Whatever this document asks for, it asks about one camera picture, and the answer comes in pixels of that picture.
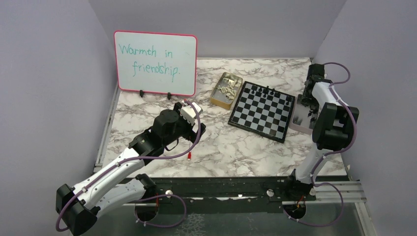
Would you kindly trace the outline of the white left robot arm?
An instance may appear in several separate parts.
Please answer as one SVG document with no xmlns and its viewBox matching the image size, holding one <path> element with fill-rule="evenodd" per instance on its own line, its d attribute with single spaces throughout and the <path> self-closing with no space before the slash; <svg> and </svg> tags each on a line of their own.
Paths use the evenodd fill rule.
<svg viewBox="0 0 417 236">
<path fill-rule="evenodd" d="M 56 192 L 55 228 L 74 236 L 87 232 L 97 220 L 123 204 L 156 200 L 156 184 L 147 174 L 138 174 L 118 184 L 153 160 L 169 160 L 188 154 L 200 141 L 206 126 L 201 122 L 202 108 L 196 103 L 166 109 L 153 125 L 137 135 L 112 162 L 87 179 Z"/>
</svg>

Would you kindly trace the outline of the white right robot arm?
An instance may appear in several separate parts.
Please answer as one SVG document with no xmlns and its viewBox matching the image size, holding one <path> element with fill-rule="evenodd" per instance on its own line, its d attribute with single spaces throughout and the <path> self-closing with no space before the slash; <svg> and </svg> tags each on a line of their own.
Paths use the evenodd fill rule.
<svg viewBox="0 0 417 236">
<path fill-rule="evenodd" d="M 335 91 L 337 83 L 325 77 L 324 64 L 311 64 L 304 90 L 296 97 L 290 125 L 312 138 L 312 146 L 284 186 L 290 200 L 306 197 L 329 155 L 342 153 L 354 143 L 359 110 Z"/>
</svg>

